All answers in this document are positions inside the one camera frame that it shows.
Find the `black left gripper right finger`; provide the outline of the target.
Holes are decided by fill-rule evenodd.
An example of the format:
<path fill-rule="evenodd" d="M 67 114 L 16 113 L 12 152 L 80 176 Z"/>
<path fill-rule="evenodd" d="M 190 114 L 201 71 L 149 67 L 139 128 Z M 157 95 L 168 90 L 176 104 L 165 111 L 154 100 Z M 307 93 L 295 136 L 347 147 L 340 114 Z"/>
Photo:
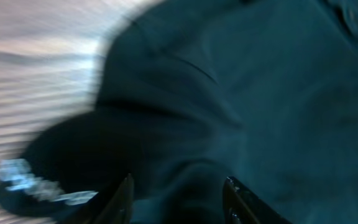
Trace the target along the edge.
<path fill-rule="evenodd" d="M 235 177 L 223 186 L 225 224 L 291 224 Z"/>

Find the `black polo shirt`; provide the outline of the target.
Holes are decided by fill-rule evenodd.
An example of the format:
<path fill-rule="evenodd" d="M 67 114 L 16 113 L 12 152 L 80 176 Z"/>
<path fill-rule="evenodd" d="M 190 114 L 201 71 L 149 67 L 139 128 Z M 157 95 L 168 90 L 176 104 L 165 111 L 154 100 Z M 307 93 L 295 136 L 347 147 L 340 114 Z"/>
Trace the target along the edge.
<path fill-rule="evenodd" d="M 239 179 L 292 223 L 358 224 L 358 1 L 164 1 L 93 109 L 0 163 L 0 206 L 62 221 L 134 178 L 132 223 L 224 223 Z"/>

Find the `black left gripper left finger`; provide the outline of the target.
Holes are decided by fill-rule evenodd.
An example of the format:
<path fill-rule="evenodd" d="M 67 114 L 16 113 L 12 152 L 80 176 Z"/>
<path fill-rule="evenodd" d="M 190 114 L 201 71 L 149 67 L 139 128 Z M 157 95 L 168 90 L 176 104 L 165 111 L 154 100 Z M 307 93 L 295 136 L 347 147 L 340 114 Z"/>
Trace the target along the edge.
<path fill-rule="evenodd" d="M 134 179 L 127 174 L 57 224 L 130 224 L 133 200 Z"/>

